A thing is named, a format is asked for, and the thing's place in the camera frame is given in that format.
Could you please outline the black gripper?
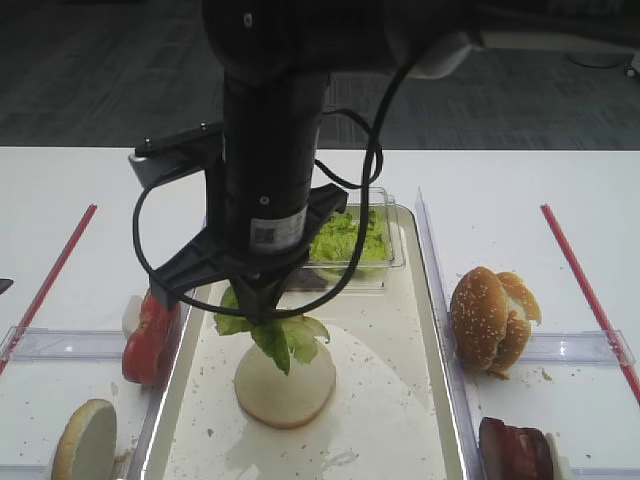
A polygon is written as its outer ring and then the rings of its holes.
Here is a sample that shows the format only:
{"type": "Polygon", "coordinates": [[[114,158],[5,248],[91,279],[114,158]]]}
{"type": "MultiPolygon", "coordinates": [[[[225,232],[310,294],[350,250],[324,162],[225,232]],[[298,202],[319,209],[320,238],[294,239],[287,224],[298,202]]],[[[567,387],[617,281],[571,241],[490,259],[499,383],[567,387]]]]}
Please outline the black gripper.
{"type": "Polygon", "coordinates": [[[195,287],[228,280],[236,316],[253,325],[272,319],[311,240],[346,205],[341,188],[311,186],[328,82],[326,73],[258,87],[225,77],[223,150],[205,170],[206,226],[150,281],[165,308],[195,287]]]}

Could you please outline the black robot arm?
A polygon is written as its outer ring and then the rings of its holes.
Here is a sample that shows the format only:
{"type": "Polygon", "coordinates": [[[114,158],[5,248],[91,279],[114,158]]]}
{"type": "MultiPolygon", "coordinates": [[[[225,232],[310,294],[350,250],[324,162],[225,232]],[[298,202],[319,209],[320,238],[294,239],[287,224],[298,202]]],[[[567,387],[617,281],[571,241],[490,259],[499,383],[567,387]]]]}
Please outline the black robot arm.
{"type": "Polygon", "coordinates": [[[409,76],[442,78],[477,50],[639,47],[635,1],[206,1],[202,18],[224,69],[222,122],[140,146],[130,159],[145,190],[197,171],[206,180],[203,230],[148,269],[149,293],[171,309],[191,289],[228,280],[238,314],[252,320],[284,316],[288,277],[346,206],[345,188],[311,184],[331,74],[392,73],[367,131],[374,155],[409,76]]]}

